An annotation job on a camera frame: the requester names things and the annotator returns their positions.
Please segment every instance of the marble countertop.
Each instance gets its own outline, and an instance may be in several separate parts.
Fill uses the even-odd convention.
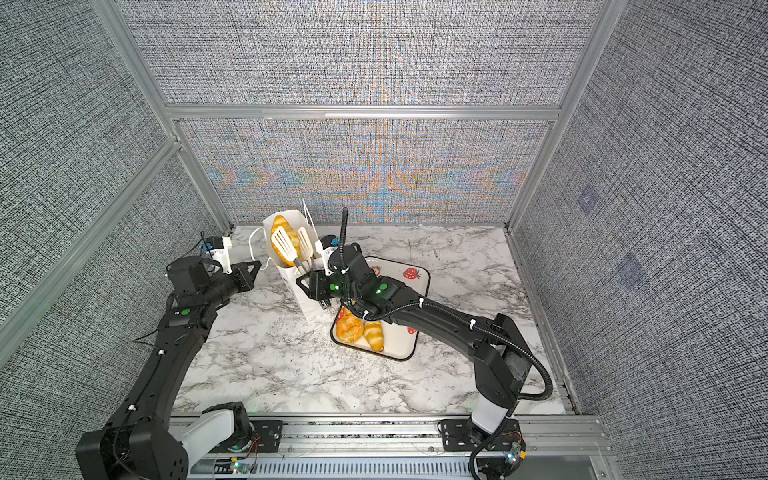
[[[238,227],[230,257],[250,260],[248,235]],[[320,235],[338,227],[318,227]],[[500,227],[350,226],[348,241],[367,256],[420,265],[432,274],[429,297],[457,310],[510,316],[531,351],[549,369],[525,291]],[[253,254],[266,259],[264,237]],[[208,341],[184,377],[174,409],[199,412],[241,401],[258,412],[466,413],[477,401],[472,363],[446,344],[420,335],[410,360],[398,362],[336,345],[329,329],[336,309],[305,319],[275,267],[252,291],[219,310]],[[537,392],[531,370],[523,388]],[[521,401],[517,414],[565,413],[555,393],[545,402]]]

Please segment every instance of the red wire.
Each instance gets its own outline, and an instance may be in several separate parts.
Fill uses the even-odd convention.
[[[254,450],[254,449],[253,449],[253,447],[255,447],[255,446],[256,446],[256,444],[257,444],[257,443],[258,443],[260,440],[261,440],[261,437],[260,437],[260,436],[258,436],[258,435],[256,435],[255,437],[253,437],[253,441],[250,443],[250,448],[248,449],[248,454],[247,454],[247,455],[245,455],[245,458],[243,458],[243,460],[247,460],[247,459],[248,459],[248,457],[250,457],[250,451],[251,451],[251,450],[253,450],[254,452],[256,451],[256,450]]]

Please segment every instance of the slotted spatula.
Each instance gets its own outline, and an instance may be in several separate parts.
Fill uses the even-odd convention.
[[[306,228],[304,227],[299,228],[299,231],[296,233],[299,235],[299,243],[301,243],[301,254],[304,257],[303,260],[309,260],[310,266],[312,267],[312,270],[314,270],[315,260],[312,259],[312,256],[314,255],[315,250],[312,248],[310,235],[306,232]]]
[[[296,265],[296,268],[299,269],[302,274],[306,273],[304,265],[301,264],[299,254],[296,252],[293,242],[290,241],[286,229],[277,227],[275,233],[272,234],[272,243],[277,247],[277,251],[280,252],[280,255],[282,255],[283,258],[293,258],[293,264]]]

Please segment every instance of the croissant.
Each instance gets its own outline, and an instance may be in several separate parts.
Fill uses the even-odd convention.
[[[272,223],[272,232],[270,233],[270,238],[272,238],[272,235],[275,233],[275,230],[277,230],[277,227],[282,227],[285,229],[286,233],[288,233],[288,237],[290,238],[290,242],[293,244],[293,247],[296,248],[298,257],[301,258],[301,242],[299,241],[299,236],[296,234],[284,216],[278,215],[275,217],[275,221]],[[275,249],[277,256],[283,259],[283,262],[288,263],[289,266],[294,266],[293,258],[283,257],[274,242],[272,242],[272,248]]]
[[[336,336],[344,343],[356,342],[362,336],[362,320],[342,307],[336,321]]]
[[[381,352],[384,350],[384,331],[382,330],[382,323],[380,321],[366,322],[366,325],[363,328],[363,335],[366,336],[366,340],[368,340],[371,350],[374,352]]]

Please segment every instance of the gray fabric wall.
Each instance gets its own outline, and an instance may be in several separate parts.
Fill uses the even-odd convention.
[[[602,0],[118,0],[171,103],[560,104]]]
[[[184,120],[232,221],[503,223],[544,121]]]
[[[165,266],[201,230],[221,235],[173,157],[0,370],[0,478],[79,476],[74,447],[136,380],[150,348],[130,340],[157,326]]]
[[[559,105],[603,0],[118,0],[171,104]],[[546,132],[517,121],[183,121],[236,223],[501,223]]]
[[[160,128],[91,10],[0,5],[0,323],[160,146]]]
[[[515,232],[629,479],[768,478],[767,25],[630,1]]]
[[[0,39],[1,322],[165,134],[86,0],[4,2]],[[220,234],[172,158],[0,369],[0,478],[80,476],[74,447],[135,380],[149,349],[128,340],[201,230]]]

